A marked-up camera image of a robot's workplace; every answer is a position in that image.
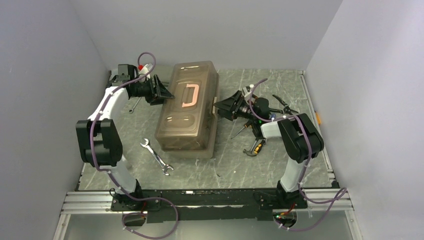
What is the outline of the black needle-nose pliers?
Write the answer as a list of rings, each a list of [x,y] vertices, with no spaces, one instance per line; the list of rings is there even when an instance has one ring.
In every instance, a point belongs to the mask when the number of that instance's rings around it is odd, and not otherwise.
[[[296,115],[296,114],[299,114],[299,112],[297,110],[294,110],[294,109],[290,108],[289,104],[286,103],[281,97],[279,97],[276,94],[273,94],[272,96],[283,106],[283,109],[270,108],[270,111],[271,112],[280,113],[280,114],[286,114],[286,115]]]

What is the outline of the large silver open-end wrench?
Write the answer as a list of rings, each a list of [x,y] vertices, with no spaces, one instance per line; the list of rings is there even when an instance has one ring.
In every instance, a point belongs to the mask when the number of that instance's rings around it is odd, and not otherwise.
[[[150,141],[147,138],[143,139],[143,142],[140,143],[140,145],[145,148],[146,150],[148,150],[150,152],[150,154],[153,156],[153,158],[158,162],[158,164],[161,167],[162,173],[165,176],[169,176],[169,172],[168,170],[174,170],[174,168],[170,165],[165,163],[162,158],[157,154],[157,152],[151,147]]]

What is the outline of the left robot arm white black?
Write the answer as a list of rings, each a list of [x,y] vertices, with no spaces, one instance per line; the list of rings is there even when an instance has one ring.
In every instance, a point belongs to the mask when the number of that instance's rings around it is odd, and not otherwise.
[[[131,98],[144,98],[151,106],[174,98],[159,77],[151,73],[154,67],[152,63],[120,64],[116,75],[107,81],[96,110],[75,125],[82,161],[107,174],[116,186],[116,194],[124,196],[123,202],[131,210],[143,205],[144,196],[139,181],[127,168],[128,161],[114,118]]]

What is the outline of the black yellow handled screwdriver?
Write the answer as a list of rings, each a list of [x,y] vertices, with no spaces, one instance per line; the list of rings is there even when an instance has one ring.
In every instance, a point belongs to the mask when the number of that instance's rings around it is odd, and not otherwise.
[[[235,137],[237,137],[244,129],[247,129],[247,128],[250,128],[251,126],[252,126],[252,124],[253,124],[253,121],[251,121],[251,120],[248,120],[244,125],[243,125],[243,127],[235,134],[235,135],[233,135],[230,139],[232,140],[232,139],[234,139]]]

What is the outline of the orange object at table edge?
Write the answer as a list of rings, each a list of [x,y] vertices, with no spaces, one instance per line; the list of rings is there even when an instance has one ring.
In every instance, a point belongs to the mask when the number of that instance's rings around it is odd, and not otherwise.
[[[316,111],[314,113],[315,113],[315,118],[316,118],[317,124],[321,125],[322,121],[321,121],[321,117],[320,117],[319,113],[316,112]]]

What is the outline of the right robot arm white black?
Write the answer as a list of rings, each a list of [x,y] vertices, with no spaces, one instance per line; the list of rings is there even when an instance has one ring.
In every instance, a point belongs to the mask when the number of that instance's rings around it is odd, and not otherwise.
[[[257,156],[270,138],[280,138],[289,156],[285,171],[277,183],[276,203],[287,208],[300,193],[301,183],[311,159],[324,149],[324,141],[307,114],[286,116],[276,119],[281,109],[271,108],[269,100],[254,94],[246,96],[238,90],[232,96],[215,102],[217,113],[230,121],[247,119],[245,128],[251,128],[255,136],[252,147],[243,152]]]

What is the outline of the small silver wrench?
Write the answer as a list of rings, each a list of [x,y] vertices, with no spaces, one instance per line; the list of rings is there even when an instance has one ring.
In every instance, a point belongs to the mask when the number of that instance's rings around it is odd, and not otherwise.
[[[139,104],[139,102],[141,101],[141,97],[139,97],[137,100],[136,100],[136,102],[134,103],[134,105],[128,110],[128,112],[130,113],[130,114],[133,114],[134,113],[134,111],[135,111],[135,109],[136,109],[136,107],[138,106],[138,104]]]

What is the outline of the translucent brown tool box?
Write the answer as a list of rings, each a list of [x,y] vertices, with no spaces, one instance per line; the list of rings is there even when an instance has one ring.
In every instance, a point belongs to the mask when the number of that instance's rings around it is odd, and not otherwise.
[[[178,158],[210,159],[217,135],[219,74],[210,61],[179,63],[173,67],[155,139],[165,153]]]

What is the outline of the aluminium rail frame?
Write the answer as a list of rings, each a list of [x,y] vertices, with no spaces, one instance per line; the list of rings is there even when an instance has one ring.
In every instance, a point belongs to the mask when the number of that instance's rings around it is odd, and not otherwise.
[[[313,198],[314,201],[327,201],[330,200],[328,197],[331,197],[331,194],[335,194],[338,189],[307,189],[305,192],[307,197]],[[195,194],[194,191],[182,191],[183,194],[177,194],[176,197],[207,197],[205,194]],[[277,207],[277,203],[266,203],[265,200],[253,200],[253,203],[236,203],[236,201],[230,200],[229,197],[224,197],[223,203],[207,203],[206,200],[171,200],[171,197],[165,197],[169,199],[177,208],[184,210],[192,209],[204,209],[204,208],[234,208],[241,209],[242,207],[251,207],[253,209],[259,210],[271,210],[273,212],[288,212],[290,207]],[[147,214],[148,211],[158,211],[160,208],[164,207],[166,204],[162,200],[153,199],[153,203],[147,203],[145,207],[141,206],[140,209],[143,209],[143,213]],[[331,203],[317,204],[308,201],[306,206],[301,206],[300,203],[295,203],[294,208],[291,212],[325,212]],[[139,212],[136,210],[130,209],[123,203],[118,203],[117,200],[114,200],[108,191],[75,191],[68,192],[64,199],[62,205],[62,214],[112,214],[112,213],[130,213],[130,212]],[[349,194],[346,193],[341,197],[341,199],[336,200],[330,211],[354,211],[352,201],[349,197]]]

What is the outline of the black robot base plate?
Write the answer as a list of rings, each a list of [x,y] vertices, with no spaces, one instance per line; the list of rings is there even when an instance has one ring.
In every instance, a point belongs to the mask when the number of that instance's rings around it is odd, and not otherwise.
[[[144,201],[112,194],[113,213],[144,213],[148,223],[256,219],[271,221],[280,212],[304,210],[307,202],[299,194],[277,188],[228,188],[197,190],[143,190]]]

